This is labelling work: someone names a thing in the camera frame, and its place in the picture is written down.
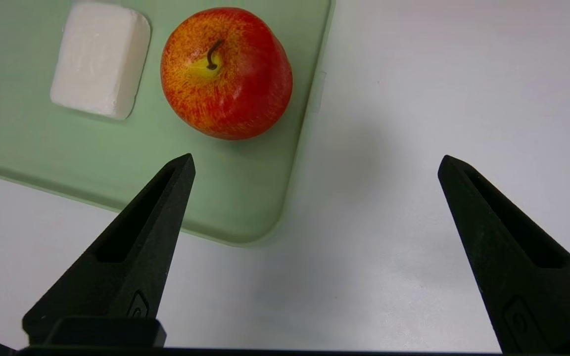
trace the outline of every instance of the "apple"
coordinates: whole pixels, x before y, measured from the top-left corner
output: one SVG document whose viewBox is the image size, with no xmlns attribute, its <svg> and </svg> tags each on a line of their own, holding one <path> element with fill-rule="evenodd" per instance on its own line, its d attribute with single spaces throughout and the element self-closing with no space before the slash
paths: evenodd
<svg viewBox="0 0 570 356">
<path fill-rule="evenodd" d="M 254 14 L 218 7 L 193 14 L 170 35 L 161 59 L 164 95 L 193 128 L 248 139 L 280 119 L 291 97 L 291 65 Z"/>
</svg>

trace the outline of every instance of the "apple stem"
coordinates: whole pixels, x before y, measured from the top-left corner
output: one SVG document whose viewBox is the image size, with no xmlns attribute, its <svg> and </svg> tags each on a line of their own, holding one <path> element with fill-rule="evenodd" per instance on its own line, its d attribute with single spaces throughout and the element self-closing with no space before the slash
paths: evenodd
<svg viewBox="0 0 570 356">
<path fill-rule="evenodd" d="M 219 45 L 221 45 L 221 43 L 223 43 L 224 40 L 220 39 L 217 40 L 217 42 L 215 42 L 215 44 L 208 50 L 208 69 L 210 70 L 215 70 L 217 69 L 217 65 L 215 63 L 212 63 L 212 52 L 214 52 L 217 47 L 219 47 Z"/>
</svg>

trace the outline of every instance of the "white soap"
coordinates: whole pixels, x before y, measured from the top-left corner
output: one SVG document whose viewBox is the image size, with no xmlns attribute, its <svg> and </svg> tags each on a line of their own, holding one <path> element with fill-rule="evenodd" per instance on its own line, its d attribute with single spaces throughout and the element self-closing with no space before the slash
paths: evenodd
<svg viewBox="0 0 570 356">
<path fill-rule="evenodd" d="M 149 22 L 132 9 L 74 2 L 50 99 L 66 108 L 125 119 L 136 100 L 150 38 Z"/>
</svg>

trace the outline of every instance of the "green cutting board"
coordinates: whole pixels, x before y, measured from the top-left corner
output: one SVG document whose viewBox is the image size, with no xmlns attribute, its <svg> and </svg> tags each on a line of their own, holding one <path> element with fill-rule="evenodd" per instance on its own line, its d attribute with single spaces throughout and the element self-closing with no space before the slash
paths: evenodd
<svg viewBox="0 0 570 356">
<path fill-rule="evenodd" d="M 151 23 L 151 43 L 131 115 L 115 121 L 52 104 L 49 90 L 71 2 L 0 0 L 0 177 L 121 210 L 169 160 L 192 153 L 196 177 L 183 230 L 247 245 L 278 223 L 294 164 L 330 0 L 123 0 Z M 209 7 L 262 18 L 291 62 L 287 111 L 254 139 L 208 137 L 180 120 L 161 90 L 171 32 Z"/>
</svg>

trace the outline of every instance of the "white table surface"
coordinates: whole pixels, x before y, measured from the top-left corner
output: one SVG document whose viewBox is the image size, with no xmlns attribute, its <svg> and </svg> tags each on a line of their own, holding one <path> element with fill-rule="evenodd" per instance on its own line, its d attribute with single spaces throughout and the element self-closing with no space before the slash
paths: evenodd
<svg viewBox="0 0 570 356">
<path fill-rule="evenodd" d="M 436 171 L 473 164 L 570 251 L 570 1 L 339 0 L 319 70 L 282 227 L 180 234 L 167 346 L 498 351 Z M 114 216 L 0 180 L 1 343 Z"/>
</svg>

